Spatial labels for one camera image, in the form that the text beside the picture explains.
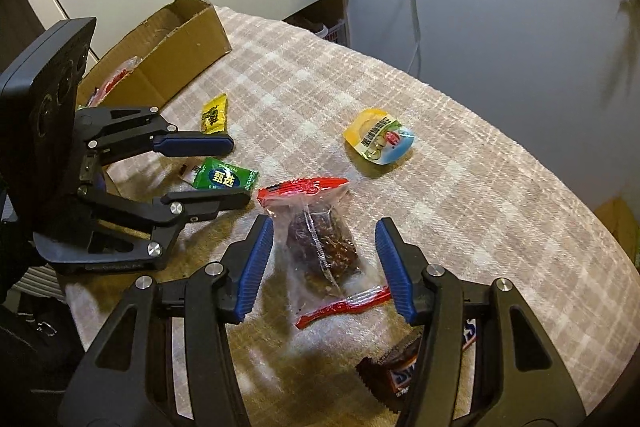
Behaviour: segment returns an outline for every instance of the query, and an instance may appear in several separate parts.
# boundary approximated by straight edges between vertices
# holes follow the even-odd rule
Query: green candy wrapper
[[[198,170],[192,185],[194,188],[244,188],[251,191],[257,179],[258,171],[207,158]]]

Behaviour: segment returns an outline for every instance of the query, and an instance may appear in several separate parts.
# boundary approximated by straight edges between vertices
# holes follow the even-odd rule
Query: cardboard box
[[[631,262],[635,263],[638,250],[638,222],[625,201],[620,198],[609,200],[599,206],[594,214],[616,238]]]
[[[86,74],[79,105],[131,57],[142,61],[111,89],[101,105],[162,107],[231,45],[215,8],[203,0],[175,0],[159,9]]]

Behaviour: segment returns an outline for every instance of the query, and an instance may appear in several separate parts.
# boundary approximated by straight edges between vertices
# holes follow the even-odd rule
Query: clear plastic bag
[[[89,102],[87,102],[87,107],[95,107],[98,105],[104,97],[109,94],[110,90],[113,89],[125,76],[127,76],[128,73],[133,71],[140,62],[141,60],[138,57],[131,57],[119,65],[116,70],[113,71],[113,73],[102,83],[102,85],[95,90],[89,99]]]
[[[274,241],[286,252],[289,299],[299,328],[327,315],[363,311],[390,297],[380,274],[358,256],[338,211],[348,184],[344,178],[313,178],[258,193],[273,219]]]

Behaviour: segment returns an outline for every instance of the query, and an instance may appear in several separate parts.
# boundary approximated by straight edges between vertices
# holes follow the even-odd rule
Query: plaid tablecloth
[[[304,176],[350,179],[344,215],[371,264],[380,268],[374,224],[392,216],[406,241],[461,279],[513,280],[593,409],[640,342],[640,278],[589,209],[521,146],[430,86],[285,23],[226,8],[219,15],[233,51],[162,115],[182,130],[196,130],[203,103],[224,91],[236,140],[228,161],[258,169],[261,186]],[[415,131],[413,150],[399,164],[376,168],[342,139],[367,107],[383,107]],[[124,196],[149,200],[186,188],[178,179],[181,163],[149,153],[112,166],[110,175]],[[188,225],[169,266],[155,277],[188,277],[219,259],[258,213],[252,203],[213,223]],[[138,275],[66,284],[85,347]],[[389,303],[296,330],[285,270],[272,255],[254,311],[228,328],[252,424],[392,425],[395,415],[369,394],[354,365],[407,329]],[[180,321],[174,332],[178,407],[188,414]],[[468,402],[468,386],[460,394]]]

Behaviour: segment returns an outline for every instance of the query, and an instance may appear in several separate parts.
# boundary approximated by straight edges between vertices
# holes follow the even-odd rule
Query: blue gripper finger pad
[[[402,263],[398,248],[394,245],[382,219],[376,223],[376,250],[382,269],[385,271],[386,283],[391,290],[396,311],[406,322],[412,324],[418,315],[414,305],[413,285]]]
[[[180,156],[224,156],[234,149],[233,139],[227,135],[202,137],[162,136],[154,142],[154,152],[169,158]]]
[[[271,217],[259,216],[249,232],[247,240],[254,234],[257,235],[254,246],[238,281],[238,300],[233,311],[238,323],[244,321],[244,316],[254,308],[264,269],[269,260],[269,254],[273,246],[273,221]]]

